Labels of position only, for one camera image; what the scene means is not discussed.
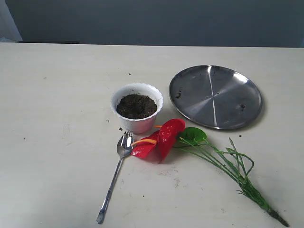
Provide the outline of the artificial red anthurium plant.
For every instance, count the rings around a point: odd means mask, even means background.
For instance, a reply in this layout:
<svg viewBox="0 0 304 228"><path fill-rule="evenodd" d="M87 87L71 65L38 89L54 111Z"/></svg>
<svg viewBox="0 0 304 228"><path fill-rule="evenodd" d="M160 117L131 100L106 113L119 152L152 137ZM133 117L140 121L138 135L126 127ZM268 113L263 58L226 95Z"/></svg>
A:
<svg viewBox="0 0 304 228"><path fill-rule="evenodd" d="M246 154L238 152L233 141L230 142L231 147L222 151L212 144L202 129L186 127L185 121L182 119L170 119L156 128L157 131L150 136L132 143L131 154L133 156L146 159L151 152L156 152L162 162L173 148L198 156L226 173L236 182L240 187L238 192L241 195L256 203L283 226L287 228L290 226L255 188L249 179L249 174L255 164L254 160Z"/></svg>

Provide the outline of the silver metal spork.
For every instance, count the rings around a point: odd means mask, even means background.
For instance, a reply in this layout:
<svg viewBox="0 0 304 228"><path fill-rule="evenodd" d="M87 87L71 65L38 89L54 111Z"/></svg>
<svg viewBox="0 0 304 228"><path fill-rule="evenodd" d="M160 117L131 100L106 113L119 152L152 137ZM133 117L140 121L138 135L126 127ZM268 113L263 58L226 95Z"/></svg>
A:
<svg viewBox="0 0 304 228"><path fill-rule="evenodd" d="M132 132L124 132L122 137L119 139L119 141L117 143L116 151L117 151L117 154L119 155L119 161L118 161L118 164L116 166L115 173L114 173L114 176L112 178L109 190L106 194L106 197L105 197L105 199L103 201L103 204L100 208L100 211L97 215L97 218L96 218L96 223L97 224L102 224L104 219L105 219L107 208L108 208L112 193L114 191L114 186L115 186L115 183L116 183L121 165L122 165L124 159L126 157L128 157L129 155L131 155L131 151L133 149L133 146L131 146L131 144L133 142L134 142L133 133Z"/></svg>

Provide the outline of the white scalloped flower pot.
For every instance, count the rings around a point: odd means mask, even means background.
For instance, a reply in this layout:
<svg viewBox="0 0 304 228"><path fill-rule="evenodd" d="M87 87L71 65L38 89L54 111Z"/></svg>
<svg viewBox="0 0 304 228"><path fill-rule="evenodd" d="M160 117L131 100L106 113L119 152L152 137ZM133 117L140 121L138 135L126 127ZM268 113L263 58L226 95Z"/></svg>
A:
<svg viewBox="0 0 304 228"><path fill-rule="evenodd" d="M121 116L117 112L117 106L124 96L127 95L145 95L150 97L157 105L157 110L152 115L143 119L129 119ZM126 131L133 132L134 134L141 134L149 131L155 122L157 114L161 111L163 107L163 97L161 92L154 86L145 83L131 83L126 84L120 89L118 89L111 96L111 110L120 118L122 127Z"/></svg>

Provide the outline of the round stainless steel plate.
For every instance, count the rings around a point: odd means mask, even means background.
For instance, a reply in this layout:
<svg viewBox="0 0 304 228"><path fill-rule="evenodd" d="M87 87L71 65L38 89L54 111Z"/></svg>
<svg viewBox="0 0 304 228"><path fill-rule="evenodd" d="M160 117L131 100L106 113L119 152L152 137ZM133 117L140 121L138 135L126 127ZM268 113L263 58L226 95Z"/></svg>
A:
<svg viewBox="0 0 304 228"><path fill-rule="evenodd" d="M185 118L211 129L245 127L258 118L263 107L258 87L223 66L199 65L180 71L170 82L169 96Z"/></svg>

